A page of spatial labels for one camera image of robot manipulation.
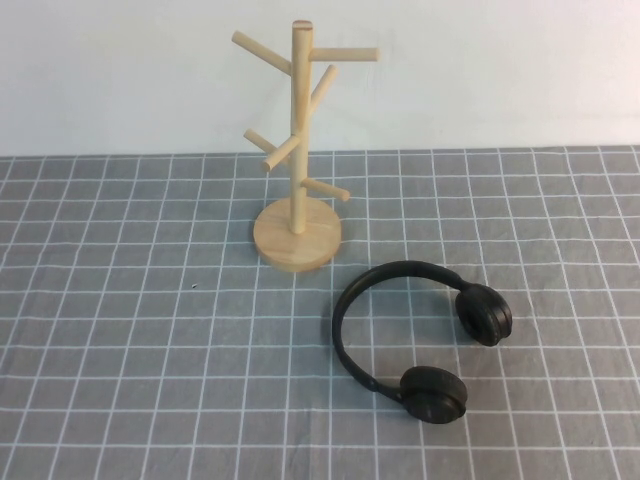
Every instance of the ear cushion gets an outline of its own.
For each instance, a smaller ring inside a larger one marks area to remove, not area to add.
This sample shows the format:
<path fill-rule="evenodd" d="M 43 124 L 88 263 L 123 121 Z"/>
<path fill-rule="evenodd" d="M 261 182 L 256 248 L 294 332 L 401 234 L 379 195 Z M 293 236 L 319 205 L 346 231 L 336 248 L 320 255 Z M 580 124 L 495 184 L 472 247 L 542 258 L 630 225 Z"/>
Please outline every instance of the ear cushion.
<path fill-rule="evenodd" d="M 410 368 L 400 379 L 400 391 L 407 411 L 424 422 L 449 423 L 466 411 L 467 387 L 441 368 Z"/>
<path fill-rule="evenodd" d="M 486 285 L 473 284 L 456 297 L 456 312 L 466 332 L 478 343 L 493 347 L 511 335 L 511 309 Z"/>

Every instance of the gray grid mat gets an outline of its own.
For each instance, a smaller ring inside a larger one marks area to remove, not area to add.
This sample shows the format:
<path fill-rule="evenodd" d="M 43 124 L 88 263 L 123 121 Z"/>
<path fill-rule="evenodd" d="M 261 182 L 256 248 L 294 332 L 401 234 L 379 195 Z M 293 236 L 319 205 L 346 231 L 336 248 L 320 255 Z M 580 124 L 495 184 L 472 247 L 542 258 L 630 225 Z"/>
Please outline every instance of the gray grid mat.
<path fill-rule="evenodd" d="M 638 151 L 314 155 L 353 197 L 334 261 L 295 276 L 250 241 L 288 188 L 258 156 L 0 159 L 0 478 L 637 479 Z M 489 283 L 515 315 L 489 349 L 430 282 L 350 309 L 346 343 L 378 376 L 462 376 L 448 426 L 366 392 L 330 348 L 340 290 L 403 258 Z"/>

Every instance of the headphones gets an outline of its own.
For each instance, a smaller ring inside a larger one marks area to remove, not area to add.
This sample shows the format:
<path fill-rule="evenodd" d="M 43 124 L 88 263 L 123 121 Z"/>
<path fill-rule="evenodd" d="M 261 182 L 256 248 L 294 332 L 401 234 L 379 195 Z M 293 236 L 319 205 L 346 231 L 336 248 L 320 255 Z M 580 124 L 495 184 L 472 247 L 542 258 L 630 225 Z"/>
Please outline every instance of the headphones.
<path fill-rule="evenodd" d="M 439 265 L 403 260 L 386 263 L 363 273 L 342 292 L 333 310 L 331 335 L 340 362 L 367 390 L 400 403 L 411 416 L 428 423 L 449 423 L 466 411 L 467 387 L 454 374 L 436 367 L 412 367 L 398 387 L 384 385 L 360 368 L 344 349 L 342 322 L 349 305 L 365 290 L 385 280 L 418 277 L 459 290 L 456 312 L 466 332 L 482 345 L 493 347 L 511 334 L 511 309 L 498 292 L 469 283 Z"/>

